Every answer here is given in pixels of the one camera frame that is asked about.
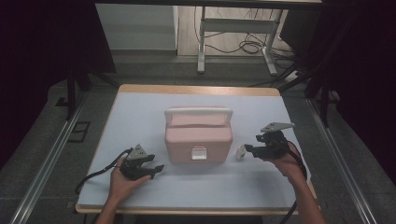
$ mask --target metal frame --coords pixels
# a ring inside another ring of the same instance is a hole
[[[198,50],[198,73],[205,71],[205,32],[224,32],[224,33],[253,33],[268,34],[269,39],[266,47],[262,49],[262,54],[268,66],[271,76],[276,76],[277,71],[271,57],[271,47],[274,43],[277,28],[280,24],[283,9],[278,10],[274,21],[257,21],[247,19],[217,19],[206,18],[205,7],[202,7],[200,44]]]
[[[311,114],[315,119],[315,122],[318,125],[320,133],[324,136],[324,140],[326,142],[327,147],[329,148],[332,157],[334,158],[335,165],[338,168],[338,171],[341,177],[344,180],[346,185],[346,189],[348,190],[351,198],[358,209],[359,214],[361,215],[361,219],[365,224],[375,224],[376,220],[374,218],[373,212],[371,210],[370,205],[368,204],[364,194],[361,192],[361,188],[358,186],[358,183],[355,181],[352,173],[350,172],[347,163],[344,160],[343,155],[334,139],[332,138],[332,133],[329,128],[325,127],[323,122],[318,115],[318,108],[314,100],[308,100],[308,105],[311,110]]]
[[[45,187],[47,180],[50,177],[50,174],[58,160],[59,156],[64,149],[64,145],[67,142],[67,138],[73,130],[74,125],[76,124],[79,114],[83,105],[85,104],[88,98],[88,93],[82,92],[79,99],[78,105],[73,116],[68,120],[64,127],[62,128],[61,133],[58,135],[54,145],[52,146],[47,158],[44,160],[41,168],[38,170],[37,175],[33,179],[29,189],[26,191],[23,199],[15,211],[12,219],[9,223],[26,223],[29,216],[31,215],[33,209],[35,208],[35,204],[38,201],[38,198]]]

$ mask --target floor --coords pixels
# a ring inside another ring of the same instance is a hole
[[[178,27],[178,47],[177,55],[197,55],[199,45],[199,31],[201,24],[202,8],[201,7],[178,7],[179,13],[179,27]],[[246,19],[246,20],[268,20],[273,21],[279,10],[272,9],[257,9],[257,8],[232,8],[232,7],[206,7],[205,17],[206,18],[223,18],[223,19]],[[287,15],[287,10],[284,10],[280,20],[280,24],[277,29],[279,34],[282,30],[283,22]],[[236,34],[236,33],[224,33],[219,34],[217,32],[205,33],[205,55],[216,55],[216,56],[262,56],[262,53],[252,46],[245,46],[243,50],[235,51],[240,48],[240,44],[243,41],[254,41],[260,44],[267,43],[266,34],[252,34],[253,36],[247,36],[247,34]],[[276,37],[274,40],[274,48],[291,50],[291,48],[283,42],[280,38]]]
[[[215,8],[213,13],[218,13],[218,10]],[[120,84],[269,87],[271,83],[263,84],[263,82],[274,81],[274,78],[269,76],[261,57],[213,56],[206,60],[205,73],[198,75],[196,56],[188,56],[187,51],[183,54],[185,55],[150,52],[114,54],[118,73],[107,75]],[[276,68],[279,72],[284,70],[283,66],[290,65],[287,61],[282,63]],[[80,143],[73,141],[64,143],[59,159],[55,161],[53,169],[48,170],[49,177],[44,182],[43,189],[37,193],[37,201],[32,202],[32,210],[28,211],[28,216],[23,223],[84,223],[84,215],[74,212],[74,205],[78,198],[74,189],[87,174],[117,93],[116,88],[101,78],[90,75],[90,79],[92,90],[78,94],[79,99],[85,99],[85,103],[77,120],[91,123],[88,133]],[[351,197],[346,182],[338,171],[325,137],[320,133],[309,103],[304,98],[305,85],[306,83],[301,83],[282,92],[282,96],[290,119],[296,123],[294,131],[312,172],[312,182],[318,195],[318,203],[329,223],[364,223],[357,210],[356,201]],[[36,175],[39,175],[41,164],[59,139],[59,134],[65,126],[67,109],[55,105],[60,97],[66,96],[66,93],[65,82],[60,82],[49,90],[48,102],[39,118],[8,164],[0,171],[1,223],[8,223],[15,217],[14,213],[23,202],[32,181]],[[376,223],[396,223],[395,186],[374,159],[370,150],[343,121],[335,105],[329,107],[329,124],[332,137],[370,205]],[[80,138],[78,133],[71,133],[67,137],[68,140]],[[87,223],[90,223],[93,218],[94,215],[88,215]],[[153,216],[125,216],[124,218],[123,223],[167,223],[167,221],[174,220],[169,219],[170,217]],[[277,223],[282,216],[260,217],[259,221],[256,217],[245,217],[245,219],[236,217],[232,218],[233,222],[224,221],[230,220],[228,217],[224,219],[203,218],[206,219],[202,222],[236,223],[239,220],[239,223],[246,223],[250,220],[252,223]],[[178,217],[177,222],[190,223],[191,219]],[[288,223],[300,223],[300,220],[298,216],[293,216]]]

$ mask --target black cable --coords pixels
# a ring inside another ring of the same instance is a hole
[[[260,10],[260,9],[259,9],[259,8],[257,8],[256,14],[254,15],[254,18],[253,18],[254,20],[256,19],[256,17],[257,17],[257,13],[259,13],[259,10]]]
[[[330,39],[332,38],[332,34],[338,30],[338,27],[339,27],[339,24],[335,24],[333,27],[331,27],[329,29],[330,31],[328,32],[328,35],[326,35],[322,39],[322,41],[320,41],[320,44],[318,44],[314,49],[310,50],[310,52],[306,53],[304,56],[298,57],[297,58],[298,62],[299,62],[298,67],[300,67],[300,68],[305,67],[305,66],[309,67],[309,64],[312,63],[312,61],[314,61],[315,58],[319,57],[319,53],[322,52],[328,46],[328,43],[329,43]],[[304,73],[304,78],[301,78],[300,81],[306,80],[307,78],[311,77],[312,74],[315,74],[319,70],[319,68],[322,66],[322,63],[323,63],[323,59],[321,59],[320,62],[315,67],[309,68],[309,70]]]
[[[271,17],[272,17],[272,13],[273,13],[273,12],[274,12],[274,10],[271,9],[270,18],[269,18],[268,20],[271,20]],[[268,34],[265,34],[264,44],[267,42],[267,36],[268,36]]]
[[[218,13],[219,15],[222,17],[221,13],[220,13],[220,7],[218,7]]]
[[[248,13],[249,13],[249,12],[251,12],[251,9],[250,9],[250,10],[247,12],[247,14],[245,14],[244,18],[246,18],[246,17],[247,17],[247,15],[248,15]]]
[[[284,66],[282,66],[282,65],[280,65],[277,61],[280,61],[280,60],[283,60],[283,61],[292,61],[292,59],[287,59],[287,58],[277,58],[277,59],[275,59],[275,64],[276,64],[276,66],[278,66],[278,67],[280,67],[280,68],[282,68],[282,69],[288,69],[288,67],[284,67]]]
[[[254,16],[254,19],[257,17],[258,11],[259,11],[259,10],[256,11],[256,14],[255,14],[255,16]],[[274,11],[274,10],[272,9],[269,19],[271,19],[272,14],[273,14],[273,11]],[[196,7],[194,7],[194,33],[195,33],[195,37],[196,37],[198,43],[201,43],[201,40],[200,40],[200,38],[198,37],[197,29],[196,29]],[[224,33],[225,33],[225,32],[220,32],[220,33],[217,33],[217,34],[214,34],[214,35],[221,35],[221,34],[224,34]],[[257,41],[248,40],[250,37],[255,38],[256,40],[258,40],[258,42],[257,42]],[[254,35],[252,35],[252,34],[247,34],[247,36],[245,37],[245,40],[243,40],[243,41],[241,41],[241,42],[239,43],[239,48],[238,48],[238,49],[229,50],[229,51],[222,50],[222,49],[218,49],[218,48],[216,48],[216,47],[214,47],[214,46],[211,46],[211,45],[205,45],[205,46],[208,47],[208,48],[215,49],[215,50],[217,50],[217,51],[219,51],[219,52],[222,52],[222,53],[233,53],[233,52],[237,52],[238,50],[242,49],[245,53],[248,53],[248,54],[255,54],[255,53],[259,52],[259,51],[262,51],[262,49],[266,46],[266,44],[265,44],[266,38],[267,38],[267,35],[265,36],[265,40],[264,40],[264,41],[261,41],[258,37],[254,36]],[[249,50],[249,49],[246,49],[246,47],[251,47],[251,48],[254,48],[255,50]],[[277,57],[277,58],[281,58],[281,59],[288,59],[288,60],[291,60],[291,61],[294,61],[294,60],[295,60],[295,59],[294,59],[294,56],[280,55],[280,54],[274,52],[272,49],[271,49],[271,55],[272,55],[273,57]],[[296,63],[294,63],[294,64],[292,64],[290,67],[286,68],[286,70],[282,73],[282,75],[278,76],[276,79],[271,80],[271,81],[265,81],[265,82],[257,83],[257,84],[251,85],[251,86],[249,86],[249,87],[255,87],[255,86],[262,85],[262,84],[272,84],[272,85],[273,85],[275,82],[278,82],[278,81],[280,81],[280,80],[283,80],[284,78],[286,78],[287,76],[289,76],[289,75],[291,74],[291,72],[295,70],[296,67],[298,67],[298,66],[296,65]]]
[[[129,153],[131,153],[131,152],[132,152],[132,149],[126,149],[126,150],[124,150],[123,152],[121,152],[121,154],[120,154],[113,162],[111,162],[111,163],[110,163],[107,167],[105,167],[103,170],[85,176],[85,177],[78,183],[78,185],[76,186],[75,193],[76,193],[77,195],[79,195],[80,192],[81,192],[82,186],[84,185],[84,183],[85,183],[87,180],[93,178],[94,176],[101,175],[101,174],[105,173],[106,171],[108,171],[109,169],[113,168],[114,165],[117,164],[117,161],[120,159],[120,157],[121,157],[123,154],[125,154],[125,153],[128,153],[128,154],[129,154]]]
[[[301,158],[301,154],[300,152],[297,150],[297,153],[294,153],[293,151],[291,151],[291,149],[289,147],[284,147],[283,145],[279,144],[277,141],[272,141],[274,144],[276,144],[278,147],[281,147],[283,149],[285,149],[289,155],[291,155],[296,161],[298,166],[300,167],[300,170],[303,172],[303,176],[304,179],[307,179],[307,171],[306,171],[306,167],[303,163],[303,159]],[[280,224],[285,224],[289,218],[291,217],[291,215],[293,214],[293,212],[296,210],[297,208],[297,202],[294,202],[294,204],[291,206],[289,212],[283,217],[283,219],[280,221]]]
[[[289,49],[277,49],[277,48],[271,48],[271,49],[295,53],[294,50],[289,50]]]
[[[225,32],[218,32],[218,33],[213,34],[213,35],[206,35],[205,38],[212,37],[212,36],[215,36],[215,35],[222,35],[222,34],[225,34]]]

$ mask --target human hand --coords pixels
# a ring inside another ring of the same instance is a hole
[[[295,145],[291,142],[288,142],[290,150],[294,152],[299,158],[301,158],[300,152],[295,147]],[[271,160],[271,159],[262,159],[263,161],[269,161],[274,164],[274,166],[282,173],[282,175],[286,176],[291,183],[294,179],[304,179],[303,171],[300,169],[298,162],[287,153],[284,157]]]
[[[135,188],[142,185],[146,181],[151,179],[150,175],[145,175],[135,181],[125,178],[120,171],[124,158],[120,158],[117,161],[116,167],[111,172],[111,183],[110,192],[108,198],[115,200],[117,203],[121,203],[128,198]]]

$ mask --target pink box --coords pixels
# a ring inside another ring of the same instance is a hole
[[[165,144],[174,163],[224,162],[233,111],[221,106],[171,107],[165,111]]]

